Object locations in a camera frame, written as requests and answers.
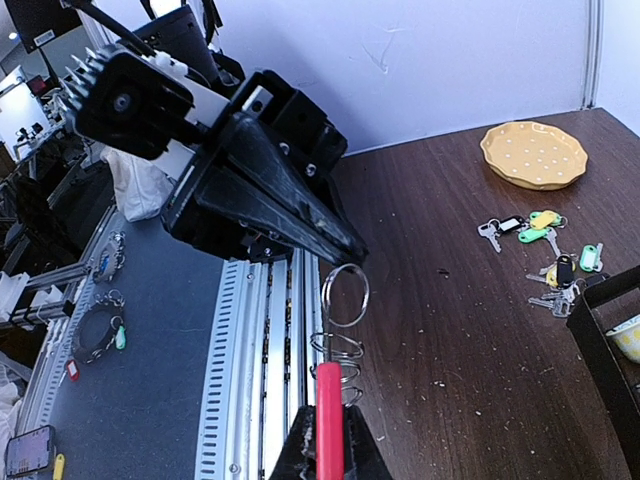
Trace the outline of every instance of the smartphone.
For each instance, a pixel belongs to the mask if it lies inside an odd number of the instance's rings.
[[[53,470],[54,433],[53,427],[47,425],[9,440],[5,454],[7,478]]]

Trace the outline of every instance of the yellow cup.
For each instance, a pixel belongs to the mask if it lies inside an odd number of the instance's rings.
[[[629,360],[640,363],[640,315],[630,318],[606,334]]]

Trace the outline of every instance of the yellow object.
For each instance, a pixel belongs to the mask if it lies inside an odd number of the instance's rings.
[[[534,230],[542,230],[550,226],[558,218],[558,214],[551,210],[545,210],[536,218],[531,220],[530,225]]]
[[[574,262],[573,260],[571,261],[571,266],[573,268],[573,271],[576,271],[576,262]],[[553,267],[551,267],[551,270],[549,270],[547,272],[546,278],[547,278],[547,285],[557,288],[558,286],[558,278],[557,278],[557,273],[558,273],[558,265],[554,265]]]
[[[492,128],[480,143],[496,174],[530,190],[559,190],[587,170],[580,142],[557,127],[510,122]]]
[[[621,323],[606,334],[629,360],[640,363],[640,315]]]
[[[53,480],[62,480],[62,476],[64,475],[64,463],[65,463],[64,455],[59,453],[56,456],[56,463],[53,469]]]

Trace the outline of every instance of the orange plate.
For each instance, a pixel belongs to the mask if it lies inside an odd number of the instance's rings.
[[[559,190],[587,170],[588,156],[578,140],[537,122],[509,122],[492,128],[480,147],[495,173],[530,190]]]

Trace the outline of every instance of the black key tag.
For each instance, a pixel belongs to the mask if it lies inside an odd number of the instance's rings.
[[[556,279],[559,288],[569,288],[573,283],[573,261],[569,255],[558,257]]]
[[[520,215],[514,215],[513,217],[505,218],[498,225],[498,233],[504,235],[505,233],[515,232],[527,226],[525,220]]]
[[[608,273],[597,273],[595,275],[591,275],[584,279],[586,284],[586,288],[591,287],[592,285],[597,285],[598,283],[604,282],[607,278],[611,277]]]

